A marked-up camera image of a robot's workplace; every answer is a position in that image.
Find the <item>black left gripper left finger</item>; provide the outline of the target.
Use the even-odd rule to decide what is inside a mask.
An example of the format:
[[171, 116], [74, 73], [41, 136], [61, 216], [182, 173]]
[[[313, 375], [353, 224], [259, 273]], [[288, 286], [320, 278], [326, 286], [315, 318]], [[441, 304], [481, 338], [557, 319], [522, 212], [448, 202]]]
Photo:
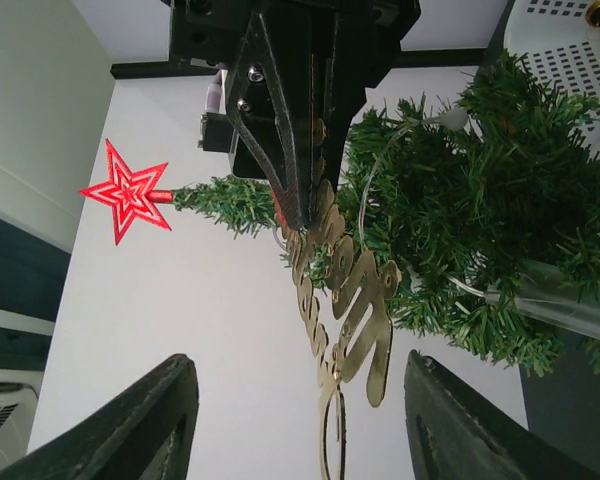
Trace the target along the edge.
[[0, 479], [185, 479], [198, 408], [195, 364], [172, 355]]

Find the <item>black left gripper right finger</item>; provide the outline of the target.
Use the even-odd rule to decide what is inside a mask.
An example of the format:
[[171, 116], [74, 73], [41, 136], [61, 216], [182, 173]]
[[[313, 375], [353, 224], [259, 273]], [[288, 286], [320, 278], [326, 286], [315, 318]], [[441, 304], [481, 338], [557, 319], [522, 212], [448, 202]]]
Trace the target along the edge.
[[417, 479], [599, 479], [516, 423], [431, 356], [409, 353], [409, 449]]

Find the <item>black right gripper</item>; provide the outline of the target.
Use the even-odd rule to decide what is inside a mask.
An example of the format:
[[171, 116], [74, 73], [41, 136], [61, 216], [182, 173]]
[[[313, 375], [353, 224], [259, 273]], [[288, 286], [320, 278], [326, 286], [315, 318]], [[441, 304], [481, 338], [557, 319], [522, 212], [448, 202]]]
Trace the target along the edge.
[[289, 227], [338, 184], [351, 120], [401, 52], [418, 1], [170, 1], [169, 60], [229, 69], [227, 114]]

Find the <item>white string lights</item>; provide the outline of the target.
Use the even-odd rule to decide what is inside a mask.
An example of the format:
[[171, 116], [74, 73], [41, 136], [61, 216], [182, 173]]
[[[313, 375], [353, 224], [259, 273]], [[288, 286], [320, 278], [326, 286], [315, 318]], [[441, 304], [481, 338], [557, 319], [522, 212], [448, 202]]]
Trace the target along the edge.
[[[398, 171], [398, 148], [412, 147], [420, 143], [417, 139], [426, 133], [440, 137], [440, 142], [445, 135], [457, 134], [466, 130], [469, 122], [469, 113], [463, 107], [452, 107], [436, 116], [422, 119], [407, 118], [387, 140], [386, 144], [374, 153], [373, 165], [366, 177], [360, 198], [357, 213], [357, 233], [363, 248], [367, 246], [366, 217], [371, 207], [372, 187], [376, 184], [385, 184], [380, 178], [382, 172]], [[442, 232], [446, 239], [451, 238], [451, 227], [457, 223], [457, 216], [449, 207], [442, 204], [443, 193], [439, 188], [434, 188], [433, 183], [439, 181], [440, 170], [433, 164], [415, 159], [413, 153], [405, 154], [405, 165], [401, 168], [402, 175], [399, 185], [403, 188], [401, 205], [410, 210], [410, 217], [414, 221], [412, 241], [415, 247], [424, 243], [426, 235], [420, 231], [423, 227], [432, 227], [436, 233]], [[426, 247], [425, 251], [432, 256], [426, 264], [437, 274], [443, 276], [448, 282], [455, 285], [466, 294], [477, 298], [486, 299], [493, 293], [471, 286], [458, 275], [449, 271], [448, 263], [451, 255], [440, 253], [434, 247]]]

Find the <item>gold merry christmas sign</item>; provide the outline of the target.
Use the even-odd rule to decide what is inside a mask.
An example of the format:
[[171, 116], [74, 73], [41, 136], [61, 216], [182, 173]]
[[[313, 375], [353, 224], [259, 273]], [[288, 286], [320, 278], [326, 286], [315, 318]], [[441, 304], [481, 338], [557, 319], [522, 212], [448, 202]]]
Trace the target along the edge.
[[[366, 398], [377, 408], [385, 398], [393, 326], [387, 311], [402, 274], [394, 261], [383, 266], [375, 254], [346, 232], [331, 182], [317, 185], [314, 221], [302, 230], [281, 228], [300, 318], [317, 361], [319, 465], [324, 479], [342, 479], [346, 470], [346, 403], [341, 386], [369, 367]], [[341, 326], [335, 343], [320, 320], [320, 302], [309, 273], [318, 248], [326, 250], [325, 287]]]

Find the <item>red star ornament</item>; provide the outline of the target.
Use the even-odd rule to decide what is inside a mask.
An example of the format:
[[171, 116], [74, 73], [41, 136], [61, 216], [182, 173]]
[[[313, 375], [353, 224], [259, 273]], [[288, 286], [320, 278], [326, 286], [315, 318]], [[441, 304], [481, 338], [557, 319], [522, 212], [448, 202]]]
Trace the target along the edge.
[[109, 139], [105, 140], [105, 155], [107, 180], [83, 188], [79, 193], [110, 208], [115, 245], [121, 243], [136, 220], [171, 231], [158, 205], [172, 204], [174, 193], [156, 188], [168, 163], [133, 171]]

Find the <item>small green christmas tree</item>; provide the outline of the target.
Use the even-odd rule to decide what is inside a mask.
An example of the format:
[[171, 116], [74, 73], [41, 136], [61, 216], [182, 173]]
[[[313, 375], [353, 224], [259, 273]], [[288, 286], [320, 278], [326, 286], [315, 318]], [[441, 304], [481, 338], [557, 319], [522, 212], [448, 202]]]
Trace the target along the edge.
[[[581, 293], [600, 295], [600, 165], [584, 141], [582, 125], [599, 108], [593, 95], [570, 95], [535, 78], [525, 59], [503, 55], [479, 71], [459, 104], [466, 130], [442, 137], [426, 133], [398, 148], [398, 171], [382, 172], [372, 187], [366, 248], [394, 261], [404, 276], [389, 303], [399, 328], [440, 334], [483, 359], [504, 361], [537, 374], [550, 372], [562, 350], [555, 328], [513, 307], [524, 263], [555, 266]], [[401, 101], [398, 117], [371, 109], [347, 140], [347, 162], [336, 203], [346, 232], [360, 243], [357, 213], [374, 153], [407, 118], [429, 118], [423, 102]], [[457, 216], [451, 238], [420, 229], [401, 205], [405, 154], [431, 163], [432, 184]], [[449, 271], [493, 294], [466, 294], [426, 264], [434, 247], [451, 255]]]

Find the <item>white perforated plastic basket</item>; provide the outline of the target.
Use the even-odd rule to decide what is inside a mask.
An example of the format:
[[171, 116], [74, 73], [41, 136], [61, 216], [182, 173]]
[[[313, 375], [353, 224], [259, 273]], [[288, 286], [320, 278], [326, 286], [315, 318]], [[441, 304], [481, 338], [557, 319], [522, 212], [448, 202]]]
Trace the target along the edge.
[[[516, 1], [503, 47], [523, 56], [535, 77], [570, 95], [593, 95], [600, 104], [600, 29], [587, 24], [590, 1]], [[600, 156], [600, 107], [582, 125]]]

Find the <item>clear light battery box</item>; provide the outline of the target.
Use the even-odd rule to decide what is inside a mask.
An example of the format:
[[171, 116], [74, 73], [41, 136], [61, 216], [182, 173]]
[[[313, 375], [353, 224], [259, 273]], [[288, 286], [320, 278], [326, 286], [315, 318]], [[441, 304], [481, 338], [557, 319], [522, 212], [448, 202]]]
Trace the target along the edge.
[[525, 262], [513, 304], [528, 317], [600, 340], [600, 295], [586, 297], [567, 286], [555, 266]]

